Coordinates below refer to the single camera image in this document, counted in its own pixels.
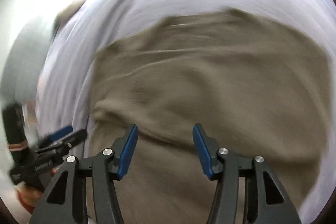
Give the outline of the person's left hand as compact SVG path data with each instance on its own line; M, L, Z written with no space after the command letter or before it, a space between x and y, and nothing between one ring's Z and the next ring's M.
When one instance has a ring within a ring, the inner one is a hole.
M30 171L24 174L22 181L15 186L19 202L30 214L33 213L56 172L56 168L44 173Z

